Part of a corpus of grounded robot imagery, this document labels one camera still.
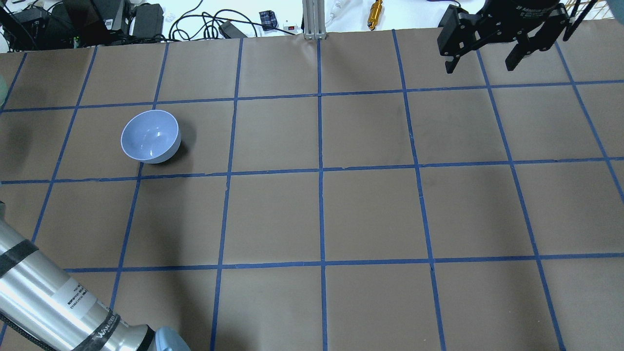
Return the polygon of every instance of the white bowl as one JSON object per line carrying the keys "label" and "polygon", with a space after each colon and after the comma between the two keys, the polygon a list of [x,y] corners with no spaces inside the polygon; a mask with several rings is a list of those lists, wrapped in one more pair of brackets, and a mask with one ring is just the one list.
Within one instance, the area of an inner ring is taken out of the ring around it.
{"label": "white bowl", "polygon": [[121,148],[130,158],[156,164],[170,159],[181,141],[180,127],[175,117],[163,110],[137,114],[121,133]]}

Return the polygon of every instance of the white label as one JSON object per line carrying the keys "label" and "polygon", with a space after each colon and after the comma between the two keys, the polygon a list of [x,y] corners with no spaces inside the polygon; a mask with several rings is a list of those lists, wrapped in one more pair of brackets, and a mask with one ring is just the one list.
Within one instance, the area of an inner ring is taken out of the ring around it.
{"label": "white label", "polygon": [[95,305],[97,299],[76,279],[70,278],[52,295],[52,300],[65,307],[75,318],[81,319]]}

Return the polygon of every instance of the blue grid line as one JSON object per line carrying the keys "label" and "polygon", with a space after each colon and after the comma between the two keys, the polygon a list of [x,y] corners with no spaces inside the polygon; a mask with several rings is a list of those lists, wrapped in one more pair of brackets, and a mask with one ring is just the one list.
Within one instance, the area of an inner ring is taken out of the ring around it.
{"label": "blue grid line", "polygon": [[[9,90],[7,91],[6,98],[4,99],[4,102],[2,103],[2,106],[0,106],[0,115],[2,114],[2,112],[4,112],[4,106],[9,101],[9,97],[11,96],[11,92],[13,91],[13,87],[15,86],[15,82],[17,82],[17,76],[22,71],[22,67],[24,66],[24,61],[26,61],[26,55],[28,55],[27,52],[24,53],[24,55],[22,56],[22,60],[19,62],[19,66],[17,67],[17,71],[15,72],[15,76],[13,76],[13,81],[11,82],[11,85],[9,86]],[[4,324],[3,327],[2,327],[2,330],[0,330],[0,345],[2,345],[2,341],[4,340],[4,334],[6,333],[6,327],[7,327],[7,325]]]}
{"label": "blue grid line", "polygon": [[17,82],[17,77],[19,76],[19,73],[22,71],[22,67],[24,67],[24,62],[26,61],[27,55],[28,55],[28,52],[25,52],[24,55],[22,56],[22,60],[19,61],[19,66],[17,67],[17,70],[15,71],[15,76],[13,76],[13,80],[11,81],[11,85],[9,86],[9,90],[6,93],[6,97],[4,98],[4,102],[2,103],[2,106],[0,106],[0,113],[4,112],[4,107],[9,102],[9,97],[11,97],[11,92],[13,91],[13,88],[15,87],[15,83]]}
{"label": "blue grid line", "polygon": [[622,185],[620,185],[620,182],[618,181],[618,176],[615,174],[615,169],[613,169],[613,165],[611,164],[611,160],[609,159],[609,155],[607,154],[607,150],[605,149],[605,146],[602,144],[602,141],[600,140],[600,136],[598,136],[598,131],[596,130],[596,127],[594,126],[594,124],[592,122],[592,118],[589,116],[589,112],[587,111],[587,107],[585,106],[585,103],[583,102],[583,98],[581,97],[581,94],[578,91],[577,84],[574,81],[574,78],[572,77],[572,73],[570,72],[570,68],[568,67],[568,63],[565,61],[565,57],[563,56],[563,52],[561,51],[561,47],[559,47],[559,43],[555,42],[555,47],[557,47],[557,52],[559,53],[559,56],[561,57],[561,62],[563,63],[563,68],[565,68],[565,72],[568,74],[568,78],[570,79],[570,83],[572,84],[572,89],[574,89],[574,94],[576,94],[576,96],[577,96],[578,103],[580,104],[581,109],[583,110],[583,113],[585,114],[585,118],[587,120],[587,124],[589,124],[589,127],[592,130],[593,136],[596,139],[596,143],[598,144],[598,147],[600,148],[600,152],[602,153],[602,156],[604,157],[604,161],[607,163],[607,167],[609,168],[609,172],[611,173],[611,177],[613,178],[613,182],[615,183],[615,187],[618,189],[618,193],[620,194],[620,199],[624,203],[624,190],[622,190]]}
{"label": "blue grid line", "polygon": [[496,117],[496,123],[498,124],[500,137],[503,141],[503,145],[505,146],[505,153],[507,154],[507,158],[509,160],[509,167],[511,168],[511,173],[514,178],[515,189],[518,193],[518,199],[520,201],[520,206],[522,207],[522,213],[524,215],[524,221],[527,226],[527,231],[529,233],[529,239],[531,241],[531,246],[533,248],[533,253],[535,255],[535,262],[537,263],[537,270],[540,275],[540,280],[542,281],[542,287],[544,289],[544,296],[546,298],[546,304],[548,305],[548,311],[550,312],[550,318],[552,319],[553,328],[555,330],[555,336],[557,337],[557,343],[559,344],[559,349],[561,351],[565,351],[565,344],[563,343],[563,337],[561,335],[561,330],[559,329],[559,323],[557,322],[557,315],[555,314],[555,308],[552,303],[552,298],[550,296],[550,290],[548,289],[548,282],[546,281],[546,275],[544,274],[544,267],[542,266],[542,261],[540,259],[540,253],[537,248],[537,243],[535,241],[535,236],[533,233],[533,227],[531,226],[531,220],[529,219],[529,212],[527,210],[527,205],[524,201],[524,195],[522,194],[522,188],[520,187],[520,181],[518,179],[518,174],[516,173],[514,166],[514,159],[511,154],[511,150],[509,149],[509,144],[507,143],[507,137],[505,136],[505,130],[503,128],[502,120],[500,119],[499,109],[496,105],[496,100],[494,99],[494,93],[490,88],[490,81],[487,77],[487,71],[485,70],[485,65],[483,63],[483,59],[481,58],[481,53],[477,50],[477,58],[479,59],[479,65],[481,66],[481,71],[483,72],[483,78],[485,79],[485,84],[488,86],[487,92],[490,96],[490,102],[492,103],[492,109],[494,110],[494,116]]}
{"label": "blue grid line", "polygon": [[[401,86],[403,89],[403,101],[405,103],[405,115],[407,117],[407,130],[409,132],[409,143],[412,148],[412,157],[414,159],[414,165],[418,163],[418,153],[416,152],[416,143],[414,142],[414,129],[412,128],[412,117],[409,110],[409,100],[407,98],[407,89],[405,83],[405,74],[403,71],[403,62],[401,60],[401,50],[399,49],[399,41],[396,37],[396,31],[392,30],[392,38],[394,39],[394,48],[396,50],[396,58],[399,63],[399,73],[401,74]],[[422,225],[425,233],[425,241],[427,244],[427,259],[429,261],[429,274],[431,276],[431,289],[433,293],[434,308],[436,310],[437,331],[440,338],[440,348],[442,351],[446,351],[446,340],[444,338],[444,326],[442,324],[442,311],[440,307],[440,297],[437,291],[437,279],[436,279],[436,261],[433,254],[433,248],[431,247],[431,236],[429,235],[429,223],[427,221],[427,210],[425,206],[425,198],[422,191],[422,179],[420,167],[415,167],[416,170],[416,185],[418,188],[418,198],[420,200]]]}
{"label": "blue grid line", "polygon": [[[318,92],[318,218],[321,263],[325,262],[325,206],[323,203],[323,81],[322,81],[321,40],[316,40],[316,75]],[[321,265],[321,321],[323,330],[323,351],[328,349],[327,337],[327,279],[326,267]]]}
{"label": "blue grid line", "polygon": [[[167,52],[169,50],[169,43],[165,44],[165,50],[162,56],[162,63],[160,65],[160,72],[158,74],[158,83],[156,84],[156,91],[154,93],[154,100],[152,102],[152,109],[156,109],[156,102],[158,101],[158,95],[160,94],[160,85],[162,83],[162,76],[165,74],[165,65],[167,63]],[[119,290],[119,281],[121,279],[122,268],[124,267],[125,253],[128,249],[128,241],[130,240],[130,230],[132,229],[132,219],[134,218],[134,211],[137,206],[137,199],[139,198],[139,189],[141,187],[141,175],[143,174],[143,162],[139,162],[139,171],[136,176],[136,185],[134,187],[134,194],[132,195],[132,204],[130,205],[130,214],[128,215],[128,223],[125,228],[124,243],[121,246],[121,253],[119,254],[119,263],[117,264],[117,274],[115,275],[115,283],[113,284],[113,292],[110,298],[110,309],[115,308],[115,301],[117,300],[117,291]]]}
{"label": "blue grid line", "polygon": [[[624,80],[613,81],[587,81],[587,82],[574,82],[576,85],[595,85],[595,84],[623,84]],[[497,86],[490,86],[491,89],[506,89],[514,87],[548,87],[548,86],[571,86],[572,83],[534,83],[534,84],[503,84]],[[487,86],[460,86],[460,87],[428,87],[428,88],[410,88],[406,89],[407,92],[426,92],[426,91],[452,91],[452,90],[474,90],[474,89],[487,89]],[[350,91],[350,92],[322,92],[322,96],[348,96],[348,95],[369,95],[369,94],[392,94],[399,93],[402,90],[377,90],[377,91]],[[240,100],[267,100],[267,99],[292,99],[298,97],[314,97],[318,96],[318,93],[314,94],[294,94],[294,95],[275,95],[275,96],[246,96],[237,98]],[[186,104],[193,102],[217,102],[217,101],[234,101],[232,97],[218,97],[213,99],[189,99],[189,100],[172,100],[172,101],[158,101],[159,105],[166,104]],[[102,107],[125,107],[125,106],[148,106],[152,105],[153,101],[145,102],[125,102],[120,104],[95,104],[95,105],[83,105],[78,109],[98,109]],[[5,109],[4,112],[29,112],[29,111],[52,111],[52,110],[71,110],[74,106],[56,106],[56,107],[29,107],[21,109]]]}
{"label": "blue grid line", "polygon": [[[596,254],[552,254],[540,255],[541,260],[584,260],[624,258],[624,252],[605,252]],[[435,258],[436,263],[471,263],[471,262],[514,262],[536,260],[534,255],[523,256],[485,256],[485,257],[441,257]],[[122,267],[122,272],[168,272],[172,270],[217,270],[217,269],[262,269],[282,267],[327,267],[345,265],[391,265],[391,264],[430,264],[426,259],[376,259],[376,260],[330,260],[330,261],[295,261],[295,262],[264,262],[239,264],[205,264],[205,265],[168,265],[145,267]],[[116,272],[117,267],[86,267],[66,268],[69,273]]]}
{"label": "blue grid line", "polygon": [[230,202],[230,184],[232,181],[232,160],[234,158],[234,137],[236,136],[236,113],[238,112],[238,89],[240,85],[240,66],[243,59],[243,39],[238,44],[238,60],[236,62],[236,85],[234,88],[234,112],[232,114],[232,130],[230,132],[230,153],[228,155],[228,173],[225,181],[225,196],[223,199],[223,217],[221,221],[221,240],[219,242],[219,261],[217,281],[215,282],[215,301],[212,311],[212,332],[210,334],[210,351],[215,350],[217,341],[217,321],[219,312],[219,298],[221,295],[221,277],[223,265],[223,251],[225,249],[225,230],[228,220],[228,205]]}
{"label": "blue grid line", "polygon": [[82,87],[80,89],[80,94],[78,95],[78,101],[76,102],[76,106],[74,106],[74,113],[72,113],[72,118],[69,121],[69,126],[67,127],[67,132],[65,133],[65,139],[63,140],[63,145],[61,146],[61,151],[59,153],[59,158],[56,161],[56,166],[54,167],[54,172],[52,173],[52,179],[50,180],[50,185],[47,187],[46,197],[43,200],[43,204],[41,206],[41,212],[39,213],[39,218],[37,219],[37,224],[35,225],[35,230],[32,233],[31,242],[35,242],[37,240],[37,235],[39,234],[39,228],[41,227],[41,221],[43,220],[43,215],[46,211],[47,202],[50,199],[50,194],[52,193],[52,187],[54,186],[54,182],[56,180],[56,175],[59,172],[59,168],[61,166],[61,161],[63,160],[63,154],[65,153],[65,147],[67,146],[67,141],[69,140],[69,134],[72,131],[72,126],[74,125],[74,121],[76,120],[76,115],[78,114],[78,106],[80,106],[80,101],[82,100],[82,95],[84,94],[84,89],[87,87],[87,81],[89,80],[89,75],[91,74],[91,69],[93,68],[93,63],[95,62],[95,55],[97,54],[97,46],[93,48],[93,55],[91,55],[91,61],[89,63],[89,68],[87,69],[87,74],[84,77],[84,81],[82,82]]}
{"label": "blue grid line", "polygon": [[[591,157],[586,159],[541,159],[541,160],[516,160],[514,165],[522,164],[553,164],[553,163],[583,163],[583,162],[604,162],[602,157]],[[609,157],[611,161],[624,161],[624,157]],[[432,164],[419,164],[419,168],[446,168],[446,167],[473,167],[473,166],[499,166],[509,165],[509,161],[482,161],[482,162],[443,162]],[[342,171],[375,171],[379,169],[412,169],[413,164],[394,164],[386,166],[354,166],[354,167],[324,167],[323,172],[342,172]],[[315,173],[319,172],[318,168],[302,168],[302,169],[268,169],[262,171],[238,171],[232,172],[233,177],[238,176],[254,176],[259,174],[289,174],[289,173]],[[186,173],[186,174],[155,174],[142,175],[141,179],[165,179],[165,178],[199,178],[199,177],[225,177],[227,172],[215,173]],[[125,182],[129,180],[137,180],[137,177],[114,177],[114,178],[85,178],[85,179],[55,179],[55,183],[78,183],[78,182]],[[2,180],[3,184],[48,184],[48,179],[28,179],[28,180]]]}

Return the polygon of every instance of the screwdriver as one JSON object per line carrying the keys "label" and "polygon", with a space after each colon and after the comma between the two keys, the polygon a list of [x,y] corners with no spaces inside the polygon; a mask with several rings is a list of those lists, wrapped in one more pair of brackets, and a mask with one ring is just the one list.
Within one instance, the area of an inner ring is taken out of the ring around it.
{"label": "screwdriver", "polygon": [[371,6],[371,14],[368,16],[368,28],[372,31],[375,30],[377,23],[379,23],[382,2],[383,0],[375,0],[375,3]]}

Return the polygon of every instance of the grid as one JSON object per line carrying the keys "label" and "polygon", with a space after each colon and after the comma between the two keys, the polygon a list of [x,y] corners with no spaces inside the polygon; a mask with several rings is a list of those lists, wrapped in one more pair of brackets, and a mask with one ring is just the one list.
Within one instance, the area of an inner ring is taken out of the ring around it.
{"label": "grid", "polygon": [[[90,182],[90,181],[98,181],[98,182],[135,182],[135,190],[134,196],[132,199],[132,205],[130,207],[130,213],[127,223],[127,228],[125,231],[124,243],[121,250],[121,255],[119,257],[119,264],[117,267],[99,267],[99,268],[71,268],[66,269],[68,272],[114,272],[115,283],[113,288],[111,307],[115,304],[115,298],[117,295],[117,289],[120,284],[120,276],[122,272],[146,272],[146,271],[167,271],[167,270],[216,270],[217,272],[217,280],[216,280],[216,289],[215,289],[215,300],[214,300],[214,309],[213,309],[213,319],[212,319],[212,333],[211,333],[211,351],[215,349],[216,337],[217,337],[217,327],[218,327],[218,313],[219,313],[219,300],[220,300],[220,289],[221,289],[221,279],[223,270],[228,269],[259,269],[259,268],[271,268],[271,267],[319,267],[321,271],[321,302],[322,302],[322,319],[323,319],[323,349],[328,350],[328,326],[327,326],[327,297],[326,297],[326,274],[325,268],[328,266],[334,265],[384,265],[384,264],[428,264],[430,266],[430,275],[431,275],[431,284],[432,284],[432,294],[434,297],[434,307],[436,312],[437,319],[437,329],[439,332],[439,340],[442,350],[446,350],[446,340],[444,336],[444,324],[442,321],[441,314],[441,303],[439,299],[439,294],[437,290],[437,280],[436,280],[436,264],[438,263],[449,263],[449,262],[503,262],[503,261],[535,261],[538,267],[540,279],[542,282],[542,287],[544,290],[544,295],[547,301],[548,309],[550,312],[550,316],[552,318],[552,323],[555,329],[555,335],[557,338],[558,346],[561,350],[565,350],[564,340],[558,326],[557,315],[555,313],[555,309],[553,307],[553,302],[550,296],[550,291],[548,289],[548,282],[546,280],[546,276],[544,274],[544,268],[542,267],[542,261],[544,260],[560,260],[560,259],[594,259],[594,258],[610,258],[610,257],[624,257],[624,252],[610,252],[610,253],[599,253],[599,254],[557,254],[557,255],[542,255],[539,252],[539,248],[537,247],[535,237],[533,235],[532,225],[529,218],[529,213],[527,211],[527,206],[525,204],[525,200],[523,197],[522,189],[520,186],[519,178],[515,170],[516,165],[524,165],[524,164],[549,164],[549,163],[576,163],[576,162],[604,162],[608,170],[613,178],[613,182],[617,188],[618,195],[621,198],[622,202],[624,202],[624,191],[622,189],[622,185],[618,180],[618,177],[615,173],[615,170],[612,166],[612,161],[624,161],[624,156],[609,156],[601,142],[600,136],[592,122],[592,118],[585,107],[583,99],[577,89],[579,85],[595,85],[595,84],[623,84],[624,80],[610,80],[610,81],[584,81],[577,82],[572,77],[572,73],[567,65],[567,62],[563,56],[562,50],[559,48],[559,45],[556,44],[555,48],[563,62],[563,66],[566,70],[566,73],[569,77],[569,82],[561,82],[561,83],[538,83],[538,84],[504,84],[504,85],[492,85],[490,84],[487,72],[485,71],[485,65],[481,58],[481,54],[477,52],[477,57],[479,59],[480,68],[482,70],[485,85],[483,86],[464,86],[464,87],[435,87],[435,88],[419,88],[419,89],[408,89],[406,87],[406,79],[404,75],[403,69],[403,61],[401,57],[401,52],[399,49],[399,44],[397,41],[396,32],[392,31],[392,37],[394,39],[394,47],[396,50],[396,59],[399,66],[399,73],[401,76],[401,85],[402,89],[395,90],[380,90],[380,91],[351,91],[351,92],[322,92],[321,82],[322,82],[322,74],[321,74],[321,42],[318,41],[317,48],[317,73],[318,73],[318,92],[316,94],[297,94],[297,95],[280,95],[280,96],[256,96],[256,97],[239,97],[239,83],[240,83],[240,71],[241,71],[241,57],[243,52],[243,39],[240,39],[238,45],[238,60],[236,67],[236,86],[235,93],[233,98],[217,98],[217,99],[192,99],[192,100],[178,100],[178,101],[158,101],[158,94],[160,92],[160,85],[162,83],[163,74],[165,71],[165,63],[167,61],[167,53],[169,44],[165,45],[165,53],[163,55],[162,66],[160,69],[160,74],[158,78],[158,85],[156,89],[156,93],[153,101],[146,102],[136,102],[136,103],[126,103],[126,104],[97,104],[97,105],[86,105],[83,106],[80,104],[82,100],[82,95],[84,93],[85,87],[87,85],[87,81],[89,80],[89,75],[91,69],[93,67],[95,57],[97,55],[97,48],[94,48],[93,55],[90,60],[89,68],[87,70],[86,77],[82,84],[82,89],[80,91],[80,95],[76,105],[74,106],[63,106],[63,107],[36,107],[36,108],[25,108],[25,109],[5,109],[2,106],[0,113],[2,112],[20,112],[20,111],[50,111],[50,110],[59,110],[59,109],[67,109],[72,110],[73,114],[71,117],[71,121],[69,123],[69,127],[67,128],[67,133],[61,148],[61,152],[59,154],[58,160],[56,162],[56,167],[52,174],[51,179],[31,179],[31,180],[3,180],[3,184],[48,184],[48,190],[46,193],[46,197],[43,202],[43,206],[41,208],[41,213],[39,215],[34,233],[32,235],[32,241],[35,242],[37,239],[37,234],[39,232],[39,228],[41,226],[42,219],[44,217],[46,211],[46,205],[50,198],[50,194],[54,184],[56,183],[70,183],[70,182]],[[27,54],[24,55],[22,61],[19,65],[17,73],[12,80],[9,94],[13,90],[13,87],[17,81],[17,77],[24,65],[24,61],[26,60]],[[580,104],[583,114],[587,119],[587,123],[589,124],[592,134],[598,144],[600,152],[603,157],[594,157],[594,158],[584,158],[584,159],[562,159],[562,160],[553,160],[553,159],[536,159],[536,160],[524,160],[517,161],[513,160],[512,154],[510,151],[509,144],[507,142],[507,138],[505,136],[505,130],[503,128],[503,124],[501,118],[499,116],[499,111],[497,108],[496,100],[494,98],[493,90],[494,89],[506,89],[506,88],[525,88],[525,87],[544,87],[544,86],[571,86],[575,92],[575,95],[578,99],[578,103]],[[418,159],[418,153],[416,149],[416,145],[414,142],[414,132],[412,129],[412,120],[411,120],[411,111],[408,101],[408,93],[409,92],[425,92],[425,91],[449,91],[449,90],[474,90],[474,89],[483,89],[487,90],[489,94],[490,101],[492,103],[492,108],[496,117],[497,125],[500,131],[500,136],[502,138],[502,142],[505,148],[505,153],[507,155],[506,161],[486,161],[486,162],[448,162],[448,163],[435,163],[435,164],[421,164]],[[323,97],[325,96],[346,96],[346,95],[365,95],[365,94],[389,94],[389,93],[402,93],[405,105],[405,112],[407,116],[407,126],[409,132],[410,139],[410,147],[412,152],[413,163],[412,164],[396,164],[390,166],[358,166],[358,167],[324,167],[323,166]],[[232,171],[232,160],[233,160],[233,151],[235,145],[235,130],[236,130],[236,113],[238,109],[238,101],[244,100],[255,100],[255,99],[282,99],[282,98],[297,98],[297,97],[317,97],[318,101],[318,168],[309,168],[309,169],[281,169],[281,170],[260,170],[260,171],[240,171],[234,172]],[[89,179],[57,179],[57,173],[59,170],[59,166],[61,164],[61,160],[64,155],[65,147],[67,145],[67,141],[69,139],[69,135],[72,130],[73,123],[76,119],[76,115],[79,109],[90,109],[96,107],[117,107],[117,106],[151,106],[152,109],[156,108],[157,104],[175,104],[181,102],[213,102],[213,101],[231,101],[234,105],[233,119],[232,119],[232,129],[230,135],[230,150],[228,156],[228,167],[226,172],[216,172],[211,174],[167,174],[167,175],[142,175],[143,164],[141,163],[139,166],[138,174],[135,177],[119,177],[119,178],[89,178]],[[424,197],[423,188],[422,188],[422,179],[421,179],[421,169],[425,169],[428,167],[475,167],[475,166],[509,166],[512,172],[512,176],[514,179],[515,188],[517,191],[518,200],[522,207],[522,213],[524,215],[524,221],[529,233],[530,242],[532,245],[533,255],[522,255],[522,256],[493,256],[493,257],[435,257],[431,245],[431,238],[429,235],[429,224],[427,221],[427,207],[426,207],[426,199]],[[417,191],[419,195],[419,202],[421,208],[421,216],[424,224],[424,233],[427,247],[427,258],[426,259],[385,259],[385,260],[326,260],[325,255],[325,236],[324,236],[324,204],[323,204],[323,178],[325,172],[357,172],[357,171],[369,171],[369,170],[381,170],[381,169],[413,169],[416,176],[417,183]],[[318,199],[319,199],[319,227],[320,227],[320,260],[319,261],[303,261],[303,262],[268,262],[261,264],[224,264],[223,263],[223,251],[225,247],[226,240],[226,226],[227,226],[227,217],[228,217],[228,203],[230,197],[230,182],[232,177],[237,176],[252,176],[252,175],[260,175],[260,174],[285,174],[285,173],[314,173],[318,174]],[[177,178],[177,177],[226,177],[226,191],[224,198],[224,206],[223,206],[223,215],[222,215],[222,229],[221,229],[221,239],[219,246],[219,256],[218,256],[218,264],[215,265],[183,265],[183,266],[168,266],[168,267],[124,267],[124,259],[125,259],[125,251],[127,248],[128,240],[130,237],[130,229],[132,226],[132,219],[135,211],[135,206],[137,203],[137,198],[139,195],[139,189],[141,185],[141,181],[145,179],[161,179],[161,178]],[[0,334],[0,341],[4,337],[4,333],[6,330],[6,326],[3,328]]]}

